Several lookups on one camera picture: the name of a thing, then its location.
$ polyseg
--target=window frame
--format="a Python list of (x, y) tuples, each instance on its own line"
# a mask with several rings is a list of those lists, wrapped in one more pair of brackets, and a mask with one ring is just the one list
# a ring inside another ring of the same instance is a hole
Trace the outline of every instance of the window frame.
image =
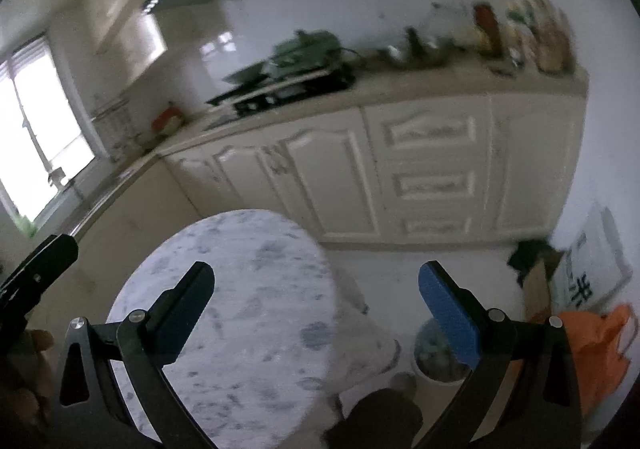
[[(85, 117), (85, 115), (79, 114), (80, 111), (78, 111), (78, 107), (77, 107), (78, 105), (74, 103), (75, 98), (69, 96), (70, 90), (66, 82), (67, 79), (65, 79), (64, 78), (65, 75), (62, 74), (63, 68), (60, 68), (58, 64), (58, 58), (56, 57), (56, 53), (53, 50), (51, 46), (51, 42), (47, 37), (47, 33), (45, 31), (40, 32), (39, 34), (35, 35), (31, 39), (24, 41), (20, 46), (10, 48), (9, 51), (0, 55), (0, 64), (3, 64), (3, 63), (7, 64), (9, 78), (11, 79), (11, 82), (14, 86), (15, 96), (18, 100), (18, 105), (20, 106), (20, 112), (22, 113), (24, 121), (27, 123), (26, 128), (28, 130), (31, 142), (36, 148), (36, 151), (38, 153), (38, 156), (40, 157), (40, 160), (42, 161), (44, 168), (46, 169), (47, 172), (50, 173), (52, 171), (52, 168), (51, 168), (52, 166), (50, 164), (50, 161), (44, 155), (42, 147), (38, 143), (38, 140), (33, 132), (33, 129), (31, 129), (31, 122), (27, 118), (27, 115), (24, 112), (24, 108), (22, 107), (20, 94), (18, 93), (17, 87), (15, 85), (14, 65), (12, 61), (14, 54), (22, 50), (23, 48), (28, 47), (29, 44), (36, 42), (37, 40), (40, 40), (40, 39), (42, 39), (45, 42), (49, 50), (49, 53), (51, 54), (54, 67), (58, 75), (58, 80), (60, 81), (60, 87), (62, 88), (63, 93), (65, 93), (66, 101), (68, 102), (69, 108), (71, 109), (71, 113), (76, 119), (76, 122), (78, 122), (78, 127), (80, 128), (81, 136), (86, 140), (86, 143), (89, 146), (89, 149), (94, 154), (94, 158), (84, 168), (82, 168), (82, 170), (78, 174), (76, 174), (76, 176), (74, 176), (73, 179), (78, 180), (80, 178), (83, 178), (87, 172), (91, 171), (91, 169), (93, 169), (96, 166), (96, 164), (100, 160), (102, 151), (100, 148), (100, 144), (96, 143), (96, 140), (94, 137), (95, 132), (91, 129), (90, 125), (88, 125), (87, 118)], [(41, 228), (41, 226), (43, 226), (44, 223), (47, 222), (47, 220), (52, 215), (52, 213), (55, 212), (55, 210), (60, 206), (60, 204), (62, 203), (64, 194), (70, 189), (69, 184), (66, 186), (63, 186), (62, 184), (56, 183), (55, 185), (56, 185), (56, 188), (58, 189), (58, 193), (49, 201), (49, 203), (47, 203), (44, 209), (39, 212), (39, 214), (36, 216), (33, 222), (31, 222), (38, 229)], [(7, 210), (7, 212), (10, 214), (12, 218), (19, 218), (21, 216), (20, 210), (17, 208), (17, 206), (15, 206), (15, 203), (11, 199), (11, 196), (9, 196), (9, 193), (4, 188), (4, 184), (2, 183), (2, 180), (0, 180), (0, 204), (3, 204), (4, 208)]]

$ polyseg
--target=white floor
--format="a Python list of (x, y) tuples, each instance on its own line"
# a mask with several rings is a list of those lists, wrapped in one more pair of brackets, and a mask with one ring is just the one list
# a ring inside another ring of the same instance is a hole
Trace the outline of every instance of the white floor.
[[(415, 334), (431, 317), (417, 285), (418, 269), (427, 261), (439, 261), (453, 280), (473, 292), (485, 308), (500, 308), (512, 320), (524, 319), (522, 290), (516, 282), (516, 272), (506, 263), (511, 252), (513, 247), (433, 252), (328, 251), (327, 256), (338, 274), (346, 273), (356, 280), (370, 307), (369, 317), (385, 325), (401, 343), (402, 357), (398, 368), (390, 372), (393, 374), (411, 371), (410, 354)], [(384, 387), (390, 376), (381, 375), (344, 393), (345, 412), (367, 393)], [(418, 383), (415, 402), (422, 410), (424, 421), (418, 436), (435, 422), (454, 393), (451, 389), (434, 391)], [(495, 424), (497, 417), (489, 416), (479, 432), (487, 432), (486, 426)]]

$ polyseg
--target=round table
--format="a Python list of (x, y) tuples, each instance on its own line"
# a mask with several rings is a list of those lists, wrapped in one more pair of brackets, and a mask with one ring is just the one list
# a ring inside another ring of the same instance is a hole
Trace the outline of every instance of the round table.
[[(108, 321), (148, 309), (195, 261), (214, 294), (177, 361), (163, 371), (220, 449), (322, 447), (337, 416), (328, 397), (390, 369), (399, 345), (350, 297), (321, 247), (268, 210), (206, 218), (165, 241), (126, 282)], [(122, 363), (131, 416), (156, 437)]]

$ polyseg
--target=orange plastic bag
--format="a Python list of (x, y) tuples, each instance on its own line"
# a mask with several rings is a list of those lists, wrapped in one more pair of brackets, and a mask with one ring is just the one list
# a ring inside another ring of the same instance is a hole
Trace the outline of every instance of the orange plastic bag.
[(629, 360), (619, 352), (620, 334), (633, 315), (627, 304), (606, 317), (590, 312), (559, 315), (574, 356), (583, 417), (613, 393), (626, 374)]

